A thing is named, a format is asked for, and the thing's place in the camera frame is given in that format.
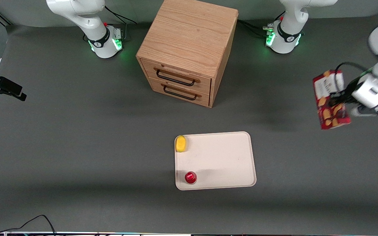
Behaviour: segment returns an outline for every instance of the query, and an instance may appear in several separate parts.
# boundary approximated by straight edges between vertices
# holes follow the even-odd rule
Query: gray table surface
[[[312,19],[289,55],[238,25],[212,109],[151,90],[135,59],[148,24],[106,60],[78,27],[11,28],[0,76],[28,97],[0,98],[0,230],[46,214],[58,231],[378,235],[378,118],[321,131],[311,82],[374,65],[377,22]],[[175,187],[177,135],[241,130],[255,186]]]

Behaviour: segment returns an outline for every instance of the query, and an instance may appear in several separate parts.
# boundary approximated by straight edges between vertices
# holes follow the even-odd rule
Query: wood grain
[[[195,0],[165,0],[137,55],[216,77],[238,11]]]
[[[164,0],[136,54],[152,89],[171,96],[163,91],[166,85],[181,95],[196,94],[199,97],[193,103],[212,107],[230,55],[238,14],[236,9],[196,0]],[[161,76],[195,84],[159,78],[157,70]]]
[[[220,67],[218,68],[217,76],[211,83],[211,99],[210,99],[210,107],[213,106],[215,98],[217,96],[218,88],[221,83],[222,76],[224,74],[225,67],[227,66],[228,57],[230,56],[231,46],[233,45],[233,38],[234,38],[234,31],[236,30],[237,21],[234,22],[233,29],[228,39],[227,47],[224,52],[224,56],[222,57],[222,61],[220,63]]]

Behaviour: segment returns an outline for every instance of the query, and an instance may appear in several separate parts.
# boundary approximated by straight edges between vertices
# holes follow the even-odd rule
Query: red plastic cup
[[[197,179],[195,172],[189,171],[185,175],[185,180],[188,184],[194,184]]]

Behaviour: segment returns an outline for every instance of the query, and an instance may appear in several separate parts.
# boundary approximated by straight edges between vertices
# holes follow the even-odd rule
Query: power cord
[[[278,20],[283,14],[285,13],[285,11],[283,11],[281,14],[279,14],[277,16],[277,18],[275,18],[274,21]],[[251,31],[252,33],[254,33],[255,35],[257,36],[260,36],[260,37],[265,37],[266,35],[264,34],[260,34],[260,33],[257,33],[255,30],[263,30],[262,27],[258,27],[256,25],[252,25],[251,23],[247,22],[247,21],[242,21],[242,20],[237,20],[237,22],[243,24],[249,31]]]
[[[336,90],[338,90],[338,91],[341,91],[341,90],[339,89],[338,81],[336,80],[336,74],[338,73],[339,68],[340,68],[341,66],[343,66],[343,65],[353,66],[353,67],[355,67],[355,68],[361,70],[362,72],[367,72],[367,71],[368,71],[368,69],[367,69],[366,67],[364,67],[364,66],[362,66],[362,65],[360,65],[360,64],[358,64],[358,63],[351,62],[351,61],[345,61],[345,62],[342,62],[341,64],[339,64],[339,65],[336,67],[336,69],[335,69],[335,75],[334,75],[335,86],[336,86]]]
[[[33,221],[35,220],[36,218],[39,218],[40,216],[43,216],[46,221],[49,223],[49,225],[51,226],[51,230],[53,232],[53,234],[55,235],[56,234],[56,231],[55,229],[53,228],[53,225],[51,223],[51,221],[49,221],[48,217],[46,217],[46,215],[38,215],[36,216],[35,218],[31,219],[30,221]],[[6,230],[1,230],[0,233],[3,233],[3,232],[6,232],[6,231],[11,231],[11,230],[19,230],[21,228],[23,228],[26,224],[30,223],[30,221],[27,221],[26,223],[24,223],[21,227],[14,227],[14,228],[9,228],[9,229],[6,229]]]
[[[265,36],[264,34],[257,33],[257,32],[254,30],[254,29],[262,30],[262,27],[257,27],[257,26],[255,26],[255,25],[252,25],[252,24],[249,23],[249,22],[242,21],[242,20],[237,20],[237,22],[239,22],[239,23],[241,23],[242,25],[244,25],[249,31],[251,31],[251,32],[254,33],[255,35],[260,36],[260,37],[264,37],[264,36]]]
[[[279,15],[275,18],[275,20],[273,20],[273,21],[278,20],[278,19],[282,16],[282,14],[284,14],[284,13],[285,13],[285,11],[283,11],[281,14],[279,14]]]
[[[119,14],[117,14],[117,13],[111,11],[107,6],[105,6],[105,9],[108,10],[109,12],[111,12],[111,14],[113,14],[114,16],[116,16],[116,18],[118,18],[120,21],[122,21],[122,22],[125,24],[125,36],[123,37],[123,40],[125,40],[125,39],[126,39],[126,36],[127,36],[127,34],[128,34],[128,24],[127,24],[122,18],[124,18],[124,19],[126,19],[126,20],[128,20],[128,21],[132,21],[132,22],[134,22],[135,24],[138,24],[138,23],[135,22],[135,21],[133,21],[133,20],[131,20],[131,19],[129,19],[129,18],[126,18],[125,16],[119,15]]]
[[[123,16],[123,15],[119,15],[119,14],[117,14],[116,12],[113,12],[113,11],[111,11],[107,6],[105,6],[105,9],[106,10],[108,10],[109,12],[111,12],[116,18],[118,18],[120,21],[122,21],[124,24],[125,24],[125,36],[123,37],[123,40],[125,40],[126,39],[126,36],[127,36],[127,34],[128,34],[128,24],[122,19],[122,18],[124,18],[124,19],[126,19],[126,20],[128,20],[128,21],[132,21],[132,22],[134,22],[135,24],[138,24],[137,22],[135,22],[135,21],[133,21],[133,20],[131,20],[131,19],[129,19],[129,18],[126,18],[125,16]],[[88,38],[86,39],[86,35],[84,34],[83,35],[83,41],[84,42],[87,42],[88,41]]]

